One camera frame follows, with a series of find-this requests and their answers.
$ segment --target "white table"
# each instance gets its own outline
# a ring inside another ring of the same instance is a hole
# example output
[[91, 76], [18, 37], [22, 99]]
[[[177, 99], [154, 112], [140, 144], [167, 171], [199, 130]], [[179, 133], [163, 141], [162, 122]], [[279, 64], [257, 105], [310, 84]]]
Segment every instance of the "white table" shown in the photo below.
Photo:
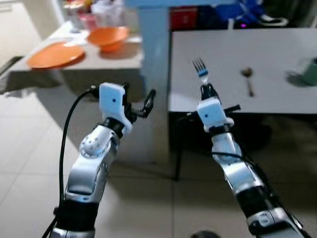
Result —
[[[192, 59], [201, 57], [224, 107], [243, 113], [317, 114], [317, 87], [290, 84], [287, 72], [302, 72], [317, 57], [317, 29], [252, 29], [174, 32], [169, 110], [195, 111], [201, 82]], [[254, 70], [254, 98], [240, 70]]]

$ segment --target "black joint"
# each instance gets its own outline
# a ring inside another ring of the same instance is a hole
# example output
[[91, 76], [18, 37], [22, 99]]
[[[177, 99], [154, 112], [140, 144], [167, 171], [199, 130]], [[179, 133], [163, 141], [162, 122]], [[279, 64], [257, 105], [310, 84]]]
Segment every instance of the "black joint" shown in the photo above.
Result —
[[229, 124], [225, 124], [218, 127], [212, 127], [209, 129], [209, 133], [211, 134], [211, 136], [224, 134], [224, 133], [230, 132], [230, 128], [231, 126]]
[[102, 125], [113, 130], [114, 133], [116, 133], [116, 135], [119, 138], [121, 138], [123, 136], [122, 130], [124, 128], [124, 124], [122, 124], [118, 120], [113, 119], [113, 118], [107, 118]]
[[60, 215], [60, 208], [59, 207], [55, 207], [54, 208], [54, 211], [53, 211], [53, 214], [58, 217]]
[[235, 106], [233, 106], [233, 107], [230, 107], [230, 108], [226, 108], [226, 109], [224, 110], [224, 113], [225, 113], [225, 114], [229, 114], [229, 113], [232, 113], [232, 112], [238, 111], [238, 110], [241, 110], [241, 107], [240, 107], [239, 104], [238, 104], [238, 105], [235, 105]]
[[200, 91], [202, 93], [202, 100], [212, 98], [212, 97], [217, 97], [219, 99], [219, 96], [216, 92], [216, 90], [213, 88], [213, 86], [209, 84], [203, 84], [200, 87]]
[[91, 85], [90, 88], [89, 88], [89, 91], [91, 91], [91, 94], [99, 99], [99, 86], [96, 86], [96, 85]]
[[124, 108], [125, 117], [131, 122], [134, 123], [137, 120], [137, 115], [132, 108], [131, 103], [128, 103]]
[[153, 109], [154, 97], [156, 96], [156, 94], [157, 94], [156, 90], [152, 89], [150, 91], [150, 93], [148, 94], [148, 96], [146, 97], [146, 99], [144, 101], [143, 108], [140, 110], [141, 111], [140, 117], [142, 117], [142, 118], [147, 118], [148, 117], [148, 115], [150, 114], [150, 112]]
[[129, 83], [123, 83], [122, 87], [124, 88], [125, 91], [128, 91], [130, 85], [129, 85]]
[[280, 206], [278, 198], [271, 194], [267, 187], [257, 186], [238, 193], [237, 200], [245, 216], [249, 217]]
[[97, 203], [65, 201], [57, 213], [56, 227], [75, 232], [92, 231], [98, 213]]
[[249, 225], [249, 231], [254, 236], [261, 236], [265, 234], [270, 234], [276, 231], [282, 231], [287, 228], [291, 228], [292, 226], [288, 222], [278, 222], [272, 224], [268, 227], [262, 227], [259, 221], [254, 221]]

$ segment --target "shoe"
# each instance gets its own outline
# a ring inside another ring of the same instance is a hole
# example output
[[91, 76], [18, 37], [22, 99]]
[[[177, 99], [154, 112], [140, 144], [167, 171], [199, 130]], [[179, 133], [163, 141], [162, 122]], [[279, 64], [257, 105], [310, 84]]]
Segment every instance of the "shoe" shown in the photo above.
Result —
[[263, 26], [286, 26], [288, 24], [288, 20], [283, 17], [273, 18], [266, 14], [263, 14], [259, 17], [259, 24]]
[[221, 238], [214, 232], [201, 231], [190, 236], [191, 238]]

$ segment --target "silver fork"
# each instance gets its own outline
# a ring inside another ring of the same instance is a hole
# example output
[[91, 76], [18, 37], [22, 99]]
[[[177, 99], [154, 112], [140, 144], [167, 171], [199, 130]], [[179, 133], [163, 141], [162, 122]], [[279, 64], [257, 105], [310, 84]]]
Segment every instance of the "silver fork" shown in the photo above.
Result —
[[208, 82], [208, 69], [201, 58], [196, 58], [193, 60], [193, 65], [198, 73], [198, 77], [201, 81], [206, 84]]

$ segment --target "robotic arm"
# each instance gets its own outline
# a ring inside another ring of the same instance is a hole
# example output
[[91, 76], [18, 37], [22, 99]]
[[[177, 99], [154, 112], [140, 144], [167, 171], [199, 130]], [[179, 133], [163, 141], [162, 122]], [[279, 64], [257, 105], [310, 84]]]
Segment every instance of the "robotic arm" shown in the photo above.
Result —
[[55, 211], [57, 224], [50, 238], [93, 238], [98, 206], [104, 193], [108, 171], [120, 138], [132, 130], [137, 117], [146, 118], [156, 95], [152, 90], [144, 107], [135, 110], [127, 102], [128, 85], [103, 83], [99, 87], [100, 110], [105, 121], [80, 144], [65, 190], [65, 200]]
[[247, 217], [250, 233], [258, 238], [310, 238], [279, 201], [264, 172], [243, 158], [230, 133], [234, 122], [226, 116], [228, 110], [223, 110], [213, 86], [204, 84], [201, 92], [197, 113], [205, 131], [211, 134], [213, 157]]

